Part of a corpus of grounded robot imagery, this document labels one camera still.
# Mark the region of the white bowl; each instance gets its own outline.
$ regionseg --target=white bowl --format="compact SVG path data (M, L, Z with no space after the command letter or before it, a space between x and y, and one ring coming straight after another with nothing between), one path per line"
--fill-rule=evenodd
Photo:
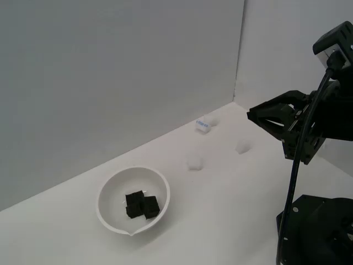
M158 216L131 219L126 214L125 195L142 190L145 196L156 196L160 208ZM109 230L133 236L155 225L164 215L170 199L170 188L165 177L148 167L129 167L109 178L99 192L96 212L98 219Z

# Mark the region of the small white cube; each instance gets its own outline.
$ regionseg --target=small white cube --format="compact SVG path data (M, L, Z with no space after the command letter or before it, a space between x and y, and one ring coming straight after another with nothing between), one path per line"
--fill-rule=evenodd
M198 130L203 131L206 134L211 130L211 125L204 123L202 120L197 120L195 126Z
M190 154L187 156L186 165L188 170L199 171L204 167L203 159L196 154Z
M243 153L248 152L251 148L252 148L252 144L249 140L240 139L237 142L236 151L238 152L238 154L241 155Z

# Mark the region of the white surface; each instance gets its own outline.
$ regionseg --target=white surface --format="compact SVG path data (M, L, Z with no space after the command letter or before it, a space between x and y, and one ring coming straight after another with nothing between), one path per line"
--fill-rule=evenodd
M273 265L292 163L236 104L216 114L220 124L207 135L193 121L0 212L1 263ZM254 147L239 155L243 138ZM202 171L183 167L191 151L203 155ZM106 229L94 205L100 186L135 164L163 173L172 198L156 226L128 237ZM296 198L352 198L352 187L352 177L315 157L300 167Z
M146 220L142 215L130 219L127 216L125 195L140 190L145 196L156 196L161 210L156 218ZM130 167L117 172L103 185L95 211L109 230L133 236L155 225L163 217L169 201L170 188L164 175L148 167Z
M0 210L231 102L243 3L0 1Z
M249 109L289 90L316 90L325 68L313 44L349 20L352 0L246 0L235 101ZM353 142L319 154L353 176Z
M212 127L217 126L220 123L218 117L212 115L204 115L204 122L210 124Z

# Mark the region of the black cube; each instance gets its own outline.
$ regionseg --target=black cube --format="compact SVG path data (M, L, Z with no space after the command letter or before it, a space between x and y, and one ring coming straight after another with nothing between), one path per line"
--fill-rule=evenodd
M126 214L130 218L135 218L135 217L143 215L143 211L141 209L141 203L136 202L136 203L128 205L126 207Z
M145 197L145 208L143 213L146 219L156 217L160 212L156 196Z
M142 191L134 192L128 195L125 195L127 206L134 203L143 203L145 196Z

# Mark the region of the bowl rim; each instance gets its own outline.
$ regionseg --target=bowl rim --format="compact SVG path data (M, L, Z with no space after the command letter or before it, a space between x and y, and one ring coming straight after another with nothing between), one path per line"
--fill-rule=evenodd
M164 185L167 189L167 199L165 201L165 204L164 204L164 207L162 209L162 211L158 214L158 216L152 221L150 222L149 224L141 227L140 229L136 230L135 232L133 233L129 233L125 230L121 230L121 229L117 229L111 225L109 225L105 220L104 218L102 217L102 215L100 214L100 210L99 210L99 198L100 198L100 195L101 195L101 192L103 190L103 188L105 187L105 185L107 184L108 181L110 181L110 179L114 178L117 174L119 174L120 172L122 171L125 171L125 170L128 170L128 169L132 169L132 168L145 168L145 169L148 169L148 170L151 170L153 171L154 173L156 173L157 175L159 175L161 177L161 179L163 180L164 182ZM169 184L168 184L168 181L166 180L165 176L163 174L160 173L160 171L154 169L154 168L150 168L150 167L147 167L147 166L131 166L131 167L125 167L123 169L120 169L118 170L117 172L115 172L111 177L109 177L108 179L105 180L105 182L103 183L103 185L101 186L101 188L99 189L99 192L98 192L98 196L97 196L97 199L96 199L96 202L95 202L95 212L97 214L97 217L99 219L99 221L106 227L108 228L109 230L115 232L115 233L118 233L118 234L123 234L123 235L130 235L130 236L133 236L137 233L140 233L144 230L147 230L149 229L150 227L152 227L153 225L156 224L156 222L158 222L162 216L164 215L165 211L167 210L167 207L169 205L169 201L170 201L170 187L169 187Z

